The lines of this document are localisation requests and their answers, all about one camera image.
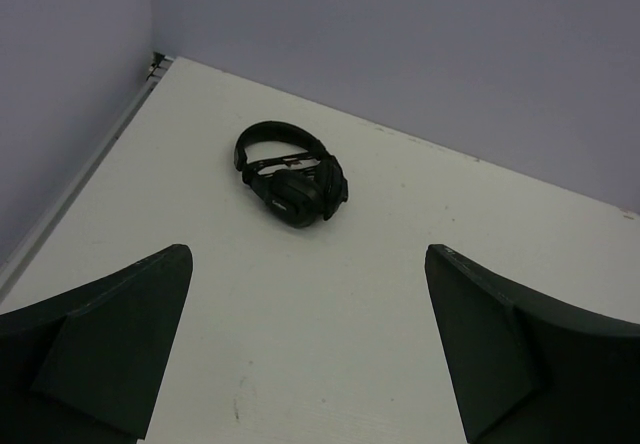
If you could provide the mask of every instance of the wall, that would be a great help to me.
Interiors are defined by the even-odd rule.
[[[151,0],[0,0],[0,267],[144,82]]]
[[[640,211],[638,9],[153,0],[154,46]]]

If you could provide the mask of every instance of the table surface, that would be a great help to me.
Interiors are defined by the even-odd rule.
[[[338,156],[351,196],[331,221],[287,228],[241,183],[233,144],[266,119]],[[640,322],[636,214],[185,59],[0,311],[172,243],[191,247],[194,274],[149,444],[464,443],[424,276],[431,243]]]

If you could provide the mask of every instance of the headphones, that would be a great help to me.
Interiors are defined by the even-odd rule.
[[[246,148],[265,141],[292,144],[306,152],[247,163]],[[268,167],[291,167],[310,159],[319,162],[297,171],[279,169],[260,173]],[[242,173],[242,182],[250,186],[276,216],[293,227],[307,227],[318,216],[329,220],[349,198],[347,180],[338,160],[314,136],[286,122],[264,121],[246,129],[236,142],[233,160],[236,170]]]

